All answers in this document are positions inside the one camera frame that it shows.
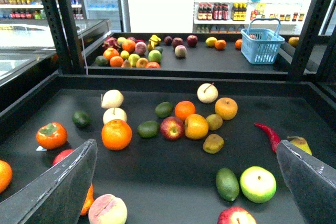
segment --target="apple stem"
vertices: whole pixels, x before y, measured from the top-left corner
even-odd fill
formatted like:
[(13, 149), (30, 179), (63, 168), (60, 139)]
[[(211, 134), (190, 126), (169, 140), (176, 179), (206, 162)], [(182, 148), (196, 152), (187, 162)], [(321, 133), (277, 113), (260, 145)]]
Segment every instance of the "apple stem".
[(205, 93), (205, 91), (208, 89), (208, 88), (210, 88), (213, 84), (215, 84), (214, 82), (213, 83), (211, 83), (204, 91), (203, 91), (203, 93)]

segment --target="lime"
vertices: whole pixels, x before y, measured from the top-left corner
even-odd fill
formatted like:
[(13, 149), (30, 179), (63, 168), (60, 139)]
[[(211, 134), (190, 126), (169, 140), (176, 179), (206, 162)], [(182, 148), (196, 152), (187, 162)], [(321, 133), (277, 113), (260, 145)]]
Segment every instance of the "lime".
[(152, 50), (148, 54), (148, 59), (149, 59), (150, 62), (160, 63), (161, 59), (162, 59), (162, 55), (161, 55), (160, 51)]
[(123, 58), (124, 60), (128, 60), (129, 56), (130, 56), (130, 53), (125, 50), (120, 53), (120, 57)]
[(222, 168), (216, 175), (218, 193), (228, 201), (234, 201), (239, 195), (239, 183), (229, 168)]
[(162, 54), (162, 52), (163, 52), (163, 48), (162, 48), (162, 47), (155, 47), (154, 50), (159, 51), (161, 54)]
[(174, 106), (170, 102), (162, 102), (155, 108), (155, 114), (159, 118), (167, 118), (173, 113)]
[(88, 113), (82, 110), (78, 110), (75, 111), (72, 115), (72, 121), (78, 128), (84, 128), (90, 124), (91, 119)]
[(105, 58), (104, 56), (97, 56), (96, 60), (94, 61), (99, 67), (104, 67), (106, 66), (109, 61), (107, 60), (107, 58)]
[(151, 138), (158, 134), (160, 124), (156, 121), (147, 121), (138, 126), (138, 134), (142, 138)]

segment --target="black tray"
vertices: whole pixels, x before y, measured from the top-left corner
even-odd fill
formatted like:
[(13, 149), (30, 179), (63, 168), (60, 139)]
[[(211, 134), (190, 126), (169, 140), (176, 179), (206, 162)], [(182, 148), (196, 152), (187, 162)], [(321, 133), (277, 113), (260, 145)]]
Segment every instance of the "black tray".
[[(152, 34), (113, 34), (118, 37), (135, 37), (148, 43)], [(250, 64), (240, 50), (235, 49), (235, 41), (242, 38), (241, 34), (197, 34), (198, 44), (190, 48), (186, 43), (189, 34), (158, 34), (163, 40), (165, 36), (181, 37), (187, 48), (186, 59), (178, 59), (172, 46), (160, 43), (163, 48), (160, 69), (98, 67), (94, 64), (95, 57), (102, 55), (104, 49), (88, 57), (89, 74), (123, 75), (123, 76), (156, 76), (156, 77), (186, 77), (186, 78), (225, 78), (225, 79), (253, 79), (253, 80), (286, 80), (291, 62), (291, 56), (282, 49), (274, 64)], [(208, 48), (205, 40), (216, 37), (227, 41), (223, 51)], [(306, 70), (303, 80), (313, 80), (311, 73)]]
[[(190, 100), (197, 113), (214, 113), (213, 103), (202, 104), (196, 96), (197, 88), (211, 81), (215, 81), (219, 97), (231, 97), (239, 106), (236, 117), (215, 131), (225, 139), (218, 154), (205, 153), (203, 140), (183, 138), (169, 142), (161, 135), (149, 140), (137, 135), (140, 123), (162, 121), (154, 108), (163, 101), (176, 104)], [(100, 136), (105, 111), (100, 107), (100, 94), (110, 89), (124, 94), (122, 108), (133, 129), (131, 144), (119, 152), (107, 150)], [(87, 129), (79, 130), (72, 123), (71, 115), (78, 109), (86, 110), (92, 117)], [(254, 122), (271, 126), (281, 138), (305, 137), (316, 158), (336, 167), (336, 105), (307, 82), (52, 76), (0, 115), (0, 157), (10, 163), (14, 172), (12, 183), (0, 194), (0, 201), (46, 171), (59, 152), (93, 138), (98, 144), (94, 197), (114, 194), (122, 198), (128, 207), (127, 223), (216, 223), (220, 212), (234, 205), (246, 208), (258, 223), (276, 220), (303, 224), (267, 136), (254, 127)], [(66, 127), (68, 144), (38, 152), (36, 131), (52, 121)], [(216, 172), (228, 167), (239, 178), (253, 165), (274, 174), (278, 187), (274, 198), (255, 204), (240, 193), (233, 204), (222, 200), (215, 187)], [(81, 217), (79, 223), (89, 221)]]

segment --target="apple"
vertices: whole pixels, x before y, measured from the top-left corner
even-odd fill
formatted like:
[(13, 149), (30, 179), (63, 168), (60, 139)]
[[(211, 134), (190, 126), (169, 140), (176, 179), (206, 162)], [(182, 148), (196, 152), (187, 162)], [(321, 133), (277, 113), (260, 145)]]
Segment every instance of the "apple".
[(73, 151), (75, 151), (74, 149), (67, 149), (64, 150), (62, 152), (60, 152), (54, 159), (54, 161), (52, 162), (52, 166), (58, 164), (59, 162), (61, 162), (64, 158), (66, 158), (67, 156), (69, 156)]
[(220, 213), (217, 224), (257, 224), (257, 221), (246, 209), (230, 207)]
[(198, 88), (197, 97), (203, 103), (212, 103), (218, 97), (218, 90), (214, 83), (204, 83)]
[(175, 47), (175, 55), (178, 58), (185, 58), (187, 55), (187, 49), (183, 45), (178, 45)]
[(179, 45), (183, 45), (183, 43), (184, 43), (183, 39), (181, 39), (181, 38), (174, 38), (173, 42), (172, 42), (172, 45), (173, 45), (173, 48), (175, 49), (175, 47), (177, 47)]
[(170, 36), (167, 36), (164, 38), (164, 42), (166, 43), (166, 46), (170, 46), (173, 42), (173, 38)]
[(88, 217), (90, 224), (125, 224), (127, 207), (121, 198), (104, 194), (95, 199)]
[(277, 182), (271, 172), (252, 166), (242, 173), (240, 187), (246, 198), (254, 203), (264, 203), (274, 196)]
[(117, 89), (113, 89), (104, 94), (100, 105), (104, 109), (117, 108), (120, 107), (123, 101), (124, 96), (122, 93)]
[(121, 108), (110, 108), (106, 110), (103, 115), (103, 123), (107, 124), (114, 119), (121, 119), (127, 122), (126, 112)]
[(190, 47), (196, 47), (198, 43), (198, 37), (196, 35), (189, 35), (187, 37), (187, 44)]
[(184, 135), (184, 124), (181, 119), (169, 116), (160, 124), (161, 134), (170, 141), (176, 141)]

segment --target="green apple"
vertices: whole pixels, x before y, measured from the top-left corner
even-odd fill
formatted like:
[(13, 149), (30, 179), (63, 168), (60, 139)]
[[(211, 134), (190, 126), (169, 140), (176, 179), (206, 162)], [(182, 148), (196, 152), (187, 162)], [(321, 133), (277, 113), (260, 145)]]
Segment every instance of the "green apple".
[(271, 172), (260, 166), (252, 166), (242, 173), (240, 187), (246, 198), (255, 203), (264, 203), (274, 196), (277, 182)]

